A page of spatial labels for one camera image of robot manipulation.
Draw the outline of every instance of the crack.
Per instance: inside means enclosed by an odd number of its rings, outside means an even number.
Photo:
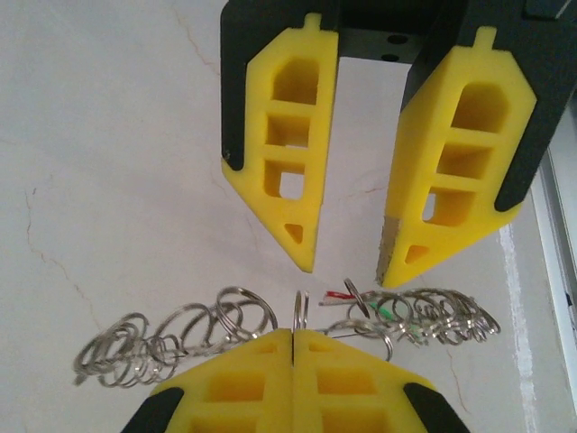
[[[202,63],[209,67],[210,70],[213,71],[213,73],[217,76],[220,77],[220,71],[218,70],[218,68],[216,67],[216,65],[214,64],[214,62],[209,61],[205,58],[205,56],[202,54],[200,48],[198,47],[198,44],[195,42],[195,40],[192,38],[192,32],[190,31],[190,26],[188,25],[187,21],[185,20],[185,18],[180,14],[180,12],[177,10],[177,8],[173,5],[171,7],[172,12],[174,13],[174,16],[177,19],[177,23],[179,24],[180,27],[182,27],[184,29],[184,31],[187,33],[187,39],[188,41],[191,43],[192,47],[195,50],[195,54],[198,56],[198,58],[200,59],[200,61],[202,61]]]
[[[35,193],[36,193],[36,188],[34,188],[32,190],[32,195],[34,195]],[[88,309],[90,310],[90,316],[94,320],[94,323],[95,323],[96,327],[98,328],[98,330],[101,331],[102,325],[100,325],[100,322],[96,318],[96,313],[94,311],[94,305],[92,304],[92,301],[90,300],[90,298],[86,295],[86,293],[80,288],[80,286],[78,284],[76,284],[73,280],[70,279],[69,273],[62,263],[60,263],[56,259],[53,259],[51,257],[47,257],[43,251],[36,248],[34,246],[34,244],[32,243],[32,237],[31,237],[32,205],[30,204],[30,198],[28,197],[28,192],[24,192],[24,195],[26,196],[26,207],[28,209],[28,226],[26,227],[26,242],[28,243],[28,247],[30,248],[31,253],[39,256],[40,259],[44,263],[53,264],[53,265],[57,266],[58,268],[60,268],[60,270],[62,271],[62,274],[64,275],[64,278],[70,284],[72,284],[72,287],[74,287],[74,290],[76,291],[76,293],[80,296],[80,298],[82,298],[86,302],[86,304],[88,304]]]
[[[427,285],[427,283],[426,283],[426,281],[425,281],[425,277],[424,277],[423,275],[419,275],[419,276],[418,276],[418,279],[420,279],[420,280],[423,282],[423,286],[424,286],[425,288],[428,288],[428,285]]]
[[[0,142],[8,144],[10,146],[17,146],[19,143],[13,142],[12,140],[6,140],[5,138],[0,138]]]
[[[254,242],[254,249],[256,250],[257,253],[259,253],[260,252],[259,238],[257,237],[256,232],[254,231],[254,227],[252,226],[251,219],[246,214],[244,214],[244,219],[246,219],[246,223],[249,225],[249,228],[251,229],[252,241]]]
[[[381,168],[378,169],[371,169],[369,171],[365,171],[361,176],[359,176],[357,179],[353,180],[353,185],[355,185],[357,182],[370,177],[372,175],[372,173],[376,173],[376,172],[382,172]]]
[[[449,367],[451,368],[451,373],[453,373],[454,382],[457,385],[457,394],[459,395],[459,402],[461,403],[461,406],[463,407],[464,411],[467,412],[469,415],[471,415],[471,413],[465,406],[463,395],[461,394],[461,385],[459,384],[459,379],[457,379],[457,373],[454,371],[453,367],[453,356],[451,355],[451,352],[449,352],[448,348],[446,349],[446,351],[447,354],[449,355]]]
[[[373,192],[383,191],[385,188],[386,188],[386,187],[374,187],[374,188],[365,189],[365,190],[362,190],[362,191],[355,191],[355,192],[353,192],[353,193],[351,193],[351,194],[348,194],[348,195],[346,195],[346,196],[344,196],[344,197],[341,197],[341,198],[339,199],[339,203],[340,203],[341,201],[343,201],[343,200],[348,200],[349,198],[358,197],[358,196],[360,196],[360,195],[362,195],[362,194],[371,194],[371,193],[373,193]]]
[[[221,191],[223,191],[224,196],[230,200],[231,198],[228,197],[228,193],[226,192],[226,189],[224,189],[224,187],[216,181],[215,174],[213,173],[213,169],[209,168],[208,172],[210,174],[211,183],[213,183],[217,188],[219,188]]]

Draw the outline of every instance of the screw hole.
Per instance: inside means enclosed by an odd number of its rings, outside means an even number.
[[[396,54],[383,54],[382,56],[380,56],[381,60],[384,61],[398,61],[398,55]]]
[[[407,43],[408,37],[402,34],[391,34],[387,38],[387,41],[393,45],[402,45],[403,43]]]

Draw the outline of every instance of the red wire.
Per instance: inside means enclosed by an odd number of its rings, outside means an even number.
[[[337,299],[352,299],[354,298],[353,295],[349,295],[348,293],[341,293],[340,291],[328,291],[325,296],[329,298],[337,298]]]

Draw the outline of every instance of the triangular cutout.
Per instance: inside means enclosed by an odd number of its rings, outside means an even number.
[[[405,257],[405,263],[407,264],[414,263],[428,252],[429,252],[428,246],[411,245],[409,246],[407,256]]]
[[[292,237],[297,244],[301,244],[303,242],[303,226],[298,224],[285,224],[285,228],[287,229],[290,237]]]

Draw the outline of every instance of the rectangular hole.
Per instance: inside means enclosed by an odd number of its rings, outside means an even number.
[[[443,148],[437,173],[481,179],[489,165],[491,149],[467,144],[447,143]]]
[[[423,221],[428,222],[431,220],[431,218],[435,216],[435,203],[436,203],[436,195],[429,193],[426,196],[425,208],[423,209],[423,215],[421,216],[421,219],[423,219]]]
[[[212,378],[206,401],[262,401],[265,376],[256,372],[221,372]]]
[[[264,191],[269,196],[298,200],[302,198],[304,189],[304,165],[280,161],[265,161]]]
[[[294,115],[269,115],[267,144],[308,147],[310,119]]]
[[[299,104],[316,104],[318,62],[310,59],[292,59],[274,79],[272,98]]]
[[[330,352],[331,351],[330,347],[327,347],[325,345],[321,345],[315,341],[312,343],[309,343],[308,350],[310,352]]]
[[[277,345],[268,343],[267,345],[259,345],[254,351],[255,354],[274,354],[277,351]]]
[[[224,413],[219,418],[193,419],[188,433],[256,433],[257,419],[231,418]]]
[[[384,409],[341,407],[322,409],[323,433],[388,433]]]
[[[453,128],[499,133],[508,114],[503,90],[492,83],[465,86],[454,113]]]
[[[423,221],[437,226],[460,226],[469,217],[474,199],[475,193],[470,191],[431,189],[423,212]]]
[[[360,368],[320,368],[316,371],[319,394],[376,394],[371,375]]]

